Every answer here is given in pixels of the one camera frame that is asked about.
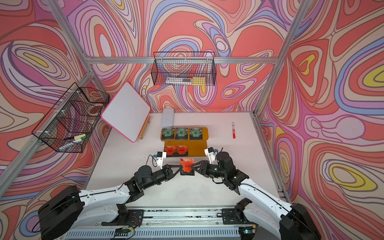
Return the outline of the red tea bag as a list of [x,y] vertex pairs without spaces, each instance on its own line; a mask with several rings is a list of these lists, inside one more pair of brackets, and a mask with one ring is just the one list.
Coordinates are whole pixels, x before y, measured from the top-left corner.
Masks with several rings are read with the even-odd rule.
[[167,158],[176,157],[177,147],[176,146],[165,146],[164,152],[166,152]]
[[192,168],[192,165],[194,163],[195,163],[194,159],[180,158],[180,165],[182,166],[180,174],[182,176],[194,176],[195,171]]
[[188,156],[188,146],[179,145],[176,147],[176,156],[177,157],[186,157]]

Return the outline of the yellow wooden two-tier shelf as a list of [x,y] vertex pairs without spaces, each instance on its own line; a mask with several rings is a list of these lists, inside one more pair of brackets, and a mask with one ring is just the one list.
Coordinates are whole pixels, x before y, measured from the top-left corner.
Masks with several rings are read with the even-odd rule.
[[164,142],[165,146],[179,146],[186,145],[188,146],[188,156],[186,157],[204,157],[204,150],[208,148],[207,140],[209,139],[208,129],[206,127],[201,127],[203,129],[203,140],[190,140],[190,135],[188,140],[167,140]]

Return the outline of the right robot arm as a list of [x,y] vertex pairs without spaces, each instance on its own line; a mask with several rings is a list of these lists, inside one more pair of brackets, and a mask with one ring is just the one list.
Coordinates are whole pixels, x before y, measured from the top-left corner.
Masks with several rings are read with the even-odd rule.
[[210,179],[218,178],[231,191],[244,197],[237,203],[241,222],[255,223],[280,240],[320,240],[309,211],[276,198],[258,186],[248,175],[237,169],[227,152],[219,152],[213,161],[199,161],[191,169]]

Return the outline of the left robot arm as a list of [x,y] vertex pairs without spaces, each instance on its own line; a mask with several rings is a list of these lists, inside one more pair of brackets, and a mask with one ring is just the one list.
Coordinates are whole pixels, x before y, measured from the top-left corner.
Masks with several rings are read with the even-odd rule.
[[39,208],[41,238],[54,240],[62,236],[84,221],[92,210],[134,202],[144,195],[145,189],[173,179],[181,169],[181,165],[164,165],[153,172],[150,166],[144,165],[119,186],[91,191],[68,186]]

